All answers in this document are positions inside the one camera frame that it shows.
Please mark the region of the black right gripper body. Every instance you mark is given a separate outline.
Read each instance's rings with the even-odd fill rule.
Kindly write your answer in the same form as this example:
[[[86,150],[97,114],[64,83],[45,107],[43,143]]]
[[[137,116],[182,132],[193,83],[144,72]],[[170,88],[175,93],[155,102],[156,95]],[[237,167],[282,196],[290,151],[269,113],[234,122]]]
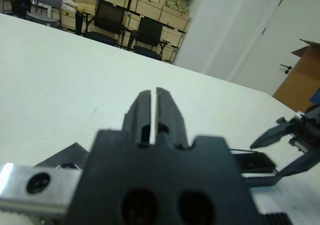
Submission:
[[[300,118],[297,127],[292,133],[289,143],[306,153],[320,147],[320,105],[309,107]]]

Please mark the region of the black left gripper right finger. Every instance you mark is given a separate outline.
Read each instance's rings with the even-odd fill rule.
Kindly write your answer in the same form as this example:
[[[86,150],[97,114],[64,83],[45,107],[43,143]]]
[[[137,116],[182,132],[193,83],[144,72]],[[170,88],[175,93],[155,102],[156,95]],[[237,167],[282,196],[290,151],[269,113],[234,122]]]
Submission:
[[[177,148],[188,148],[185,120],[170,92],[156,88],[155,132],[166,134],[170,143]]]

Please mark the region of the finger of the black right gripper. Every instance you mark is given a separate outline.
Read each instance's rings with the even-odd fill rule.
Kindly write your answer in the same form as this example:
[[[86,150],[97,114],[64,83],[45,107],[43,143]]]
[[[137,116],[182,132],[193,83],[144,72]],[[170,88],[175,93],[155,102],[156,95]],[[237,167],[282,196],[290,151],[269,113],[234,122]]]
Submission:
[[[310,148],[306,151],[299,148],[298,151],[301,152],[302,155],[276,174],[275,183],[284,177],[304,173],[320,162],[319,148]]]
[[[282,137],[293,132],[295,128],[294,121],[287,121],[284,117],[276,121],[277,125],[268,129],[261,136],[259,136],[250,146],[250,149],[258,149],[268,147],[281,140]]]

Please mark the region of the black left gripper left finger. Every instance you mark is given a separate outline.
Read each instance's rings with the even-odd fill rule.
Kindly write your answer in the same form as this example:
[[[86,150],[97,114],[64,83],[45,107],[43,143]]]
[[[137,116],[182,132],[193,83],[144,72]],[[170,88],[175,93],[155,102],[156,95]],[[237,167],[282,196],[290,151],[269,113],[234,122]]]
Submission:
[[[124,115],[122,131],[137,145],[148,145],[151,134],[151,91],[141,91]]]

